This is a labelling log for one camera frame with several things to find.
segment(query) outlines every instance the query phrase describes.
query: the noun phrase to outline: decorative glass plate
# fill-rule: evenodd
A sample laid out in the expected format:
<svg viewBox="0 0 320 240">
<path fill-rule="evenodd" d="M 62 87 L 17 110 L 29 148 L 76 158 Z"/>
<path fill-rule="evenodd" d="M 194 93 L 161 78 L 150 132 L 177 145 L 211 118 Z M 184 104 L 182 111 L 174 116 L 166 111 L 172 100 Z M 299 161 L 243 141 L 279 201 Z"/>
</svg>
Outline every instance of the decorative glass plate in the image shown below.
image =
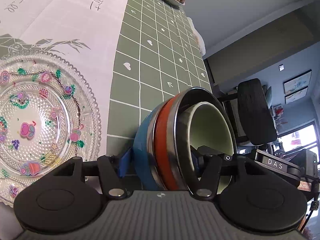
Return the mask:
<svg viewBox="0 0 320 240">
<path fill-rule="evenodd" d="M 95 160 L 101 140 L 96 99 L 69 62 L 22 51 L 0 62 L 0 201 L 72 156 Z"/>
</svg>

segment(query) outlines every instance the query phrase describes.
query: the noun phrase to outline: green checkered tablecloth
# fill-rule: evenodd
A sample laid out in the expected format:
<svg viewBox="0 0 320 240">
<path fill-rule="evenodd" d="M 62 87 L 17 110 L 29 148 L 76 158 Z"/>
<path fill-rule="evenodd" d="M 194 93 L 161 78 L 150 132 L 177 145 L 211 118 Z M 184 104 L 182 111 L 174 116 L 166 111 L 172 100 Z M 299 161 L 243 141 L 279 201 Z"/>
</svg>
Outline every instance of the green checkered tablecloth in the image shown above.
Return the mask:
<svg viewBox="0 0 320 240">
<path fill-rule="evenodd" d="M 113 68 L 107 155 L 125 151 L 159 103 L 191 86 L 211 90 L 183 9 L 128 0 Z"/>
</svg>

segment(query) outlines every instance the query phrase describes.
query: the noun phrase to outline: orange band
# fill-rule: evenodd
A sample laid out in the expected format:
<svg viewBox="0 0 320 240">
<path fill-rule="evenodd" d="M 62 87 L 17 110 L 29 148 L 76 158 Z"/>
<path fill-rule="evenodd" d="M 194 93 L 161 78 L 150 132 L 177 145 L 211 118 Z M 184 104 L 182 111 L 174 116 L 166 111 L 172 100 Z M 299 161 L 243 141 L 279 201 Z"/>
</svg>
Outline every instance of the orange band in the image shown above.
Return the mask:
<svg viewBox="0 0 320 240">
<path fill-rule="evenodd" d="M 167 122 L 174 98 L 171 98 L 160 110 L 156 120 L 154 148 L 156 161 L 162 180 L 168 190 L 178 190 L 177 182 L 172 174 L 167 152 Z"/>
</svg>

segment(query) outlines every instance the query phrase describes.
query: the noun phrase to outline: cable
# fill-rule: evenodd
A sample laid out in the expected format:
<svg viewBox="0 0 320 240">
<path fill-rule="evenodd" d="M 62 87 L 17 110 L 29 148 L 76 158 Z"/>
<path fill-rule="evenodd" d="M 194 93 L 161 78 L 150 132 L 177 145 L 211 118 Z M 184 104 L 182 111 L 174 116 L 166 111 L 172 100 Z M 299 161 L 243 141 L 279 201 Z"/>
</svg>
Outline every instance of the cable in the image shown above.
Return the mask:
<svg viewBox="0 0 320 240">
<path fill-rule="evenodd" d="M 318 197 L 319 197 L 319 192 L 316 192 L 315 193 L 315 196 L 313 198 L 313 201 L 311 202 L 311 206 L 310 206 L 310 214 L 308 215 L 306 221 L 304 222 L 300 232 L 302 232 L 306 226 L 306 224 L 308 223 L 312 213 L 314 210 L 318 210 L 318 207 L 319 207 L 319 201 L 318 201 Z"/>
</svg>

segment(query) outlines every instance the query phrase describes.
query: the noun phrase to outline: framed picture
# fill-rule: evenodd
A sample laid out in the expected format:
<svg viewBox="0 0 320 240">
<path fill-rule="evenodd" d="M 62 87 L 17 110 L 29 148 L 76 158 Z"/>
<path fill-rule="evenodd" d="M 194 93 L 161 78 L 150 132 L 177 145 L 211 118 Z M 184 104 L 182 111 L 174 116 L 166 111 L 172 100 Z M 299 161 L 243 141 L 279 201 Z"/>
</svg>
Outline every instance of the framed picture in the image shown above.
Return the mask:
<svg viewBox="0 0 320 240">
<path fill-rule="evenodd" d="M 307 91 L 308 91 L 308 87 L 305 87 L 303 89 L 300 89 L 299 91 L 291 94 L 291 95 L 288 95 L 285 97 L 285 103 L 286 104 L 289 104 L 289 103 L 292 103 L 293 101 L 295 100 L 298 100 L 300 98 L 303 98 L 306 96 L 307 94 Z"/>
<path fill-rule="evenodd" d="M 309 85 L 311 73 L 312 73 L 312 70 L 308 70 L 305 73 L 302 73 L 301 75 L 296 76 L 296 77 L 284 82 L 283 83 L 284 94 L 286 96 L 290 95 L 294 92 L 297 92 L 301 88 L 304 88 L 307 85 Z"/>
</svg>

